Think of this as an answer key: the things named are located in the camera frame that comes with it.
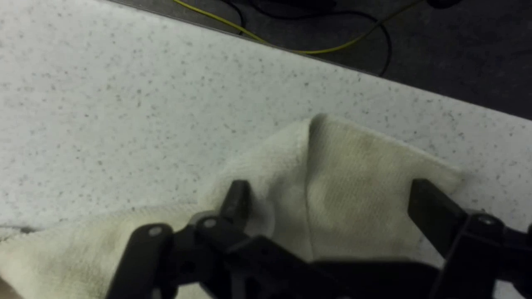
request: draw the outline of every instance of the white cloth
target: white cloth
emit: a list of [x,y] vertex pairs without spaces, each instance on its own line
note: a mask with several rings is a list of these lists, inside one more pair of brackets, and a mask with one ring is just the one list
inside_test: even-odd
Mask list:
[[9,297],[10,285],[29,299],[103,297],[135,227],[168,222],[180,229],[195,212],[217,209],[233,179],[253,187],[246,231],[303,259],[416,257],[423,234],[406,212],[414,177],[446,192],[461,181],[454,167],[421,151],[316,116],[236,156],[195,206],[113,212],[0,242],[0,295]]

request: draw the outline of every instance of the dark floor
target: dark floor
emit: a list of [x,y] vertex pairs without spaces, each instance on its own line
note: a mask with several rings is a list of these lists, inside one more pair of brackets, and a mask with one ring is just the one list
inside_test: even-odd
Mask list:
[[[226,30],[220,23],[178,6],[173,0],[113,0],[165,16]],[[187,0],[197,6],[238,20],[223,0]],[[350,15],[316,20],[271,20],[235,0],[248,26],[281,46],[320,48],[358,36],[371,21]],[[256,3],[276,13],[296,13],[271,0]],[[338,0],[338,10],[363,10],[386,16],[409,0]],[[532,119],[532,1],[464,0],[434,10],[421,3],[388,23],[393,36],[389,79],[451,94]],[[323,56],[328,61],[379,73],[386,43],[378,31],[364,43],[343,53]]]

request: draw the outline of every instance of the white countertop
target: white countertop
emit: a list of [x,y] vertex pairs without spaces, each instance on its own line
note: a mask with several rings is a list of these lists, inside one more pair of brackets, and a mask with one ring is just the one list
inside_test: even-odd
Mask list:
[[449,161],[459,202],[532,221],[532,123],[497,111],[102,0],[2,5],[0,66],[2,224],[187,204],[316,113]]

